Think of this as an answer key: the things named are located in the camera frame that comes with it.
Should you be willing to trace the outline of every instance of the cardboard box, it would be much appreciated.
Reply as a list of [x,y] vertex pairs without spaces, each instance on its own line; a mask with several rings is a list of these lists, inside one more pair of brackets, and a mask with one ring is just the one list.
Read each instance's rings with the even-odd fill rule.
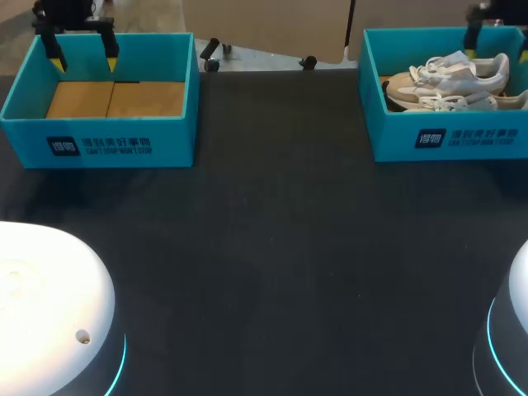
[[[464,27],[369,29],[363,37],[359,89],[376,161],[528,158],[528,111],[390,112],[380,76],[419,66],[433,56],[464,50]],[[524,42],[514,26],[484,27],[479,58],[510,58],[507,95],[528,89],[528,63],[519,64]]]
[[184,96],[184,82],[117,82],[107,116],[181,116]]
[[108,81],[59,82],[46,118],[104,118],[113,89]]
[[[57,35],[68,62],[65,73],[47,59],[40,37],[34,39],[0,112],[2,129],[24,167],[192,165],[200,96],[193,35],[124,33],[115,37],[120,54],[114,73],[108,68],[101,37],[97,34]],[[156,113],[152,116],[125,113],[111,118],[100,116],[108,103],[105,91],[108,84],[137,81],[177,83],[169,84],[171,89],[161,99],[178,98],[181,107],[176,102],[171,106],[158,103],[154,110],[149,109],[150,114]],[[54,97],[57,100],[74,87],[63,82],[104,83],[97,90],[88,86],[78,93],[71,90],[67,97],[73,94],[76,100],[66,108],[64,104],[54,106],[53,103]],[[156,98],[154,85],[139,86],[150,97],[160,100]],[[97,110],[87,106],[86,100],[92,94],[101,98]],[[66,110],[69,118],[46,118],[48,113],[65,116],[61,112]]]

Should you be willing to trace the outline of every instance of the sneaker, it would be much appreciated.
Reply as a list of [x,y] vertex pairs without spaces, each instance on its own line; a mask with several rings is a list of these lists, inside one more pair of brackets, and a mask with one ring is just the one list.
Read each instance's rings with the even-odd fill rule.
[[444,58],[431,58],[425,66],[411,66],[384,83],[386,96],[403,109],[418,107],[420,97],[461,96],[476,92],[499,95],[508,82],[510,60],[505,54],[494,59],[469,59],[461,51]]
[[478,92],[468,97],[421,97],[419,107],[406,110],[421,111],[495,111],[495,110],[528,110],[528,90],[518,97],[496,97],[489,92]]

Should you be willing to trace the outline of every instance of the open cardboard box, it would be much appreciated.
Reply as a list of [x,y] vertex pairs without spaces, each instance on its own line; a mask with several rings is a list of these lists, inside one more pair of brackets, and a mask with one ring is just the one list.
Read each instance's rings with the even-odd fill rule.
[[46,118],[181,116],[184,82],[59,82]]
[[192,34],[115,37],[114,73],[99,35],[57,35],[65,73],[35,38],[0,112],[24,167],[192,165],[200,95]]

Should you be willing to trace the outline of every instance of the caster wheel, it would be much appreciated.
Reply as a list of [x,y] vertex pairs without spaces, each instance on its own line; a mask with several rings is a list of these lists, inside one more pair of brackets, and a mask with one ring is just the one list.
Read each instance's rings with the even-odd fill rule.
[[233,47],[231,46],[231,44],[222,44],[222,52],[224,52],[224,54],[231,54],[232,51]]
[[218,72],[220,68],[220,62],[216,59],[207,59],[204,64],[206,72]]
[[308,56],[299,61],[299,64],[303,67],[303,70],[314,70],[317,64],[317,59],[314,56]]

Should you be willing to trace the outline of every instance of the black tabletop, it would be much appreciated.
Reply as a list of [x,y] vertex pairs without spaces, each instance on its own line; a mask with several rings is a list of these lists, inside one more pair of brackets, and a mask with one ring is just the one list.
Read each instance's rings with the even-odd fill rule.
[[3,134],[0,169],[3,219],[105,262],[126,395],[477,395],[528,239],[527,162],[374,163],[354,71],[202,74],[189,169],[24,171]]

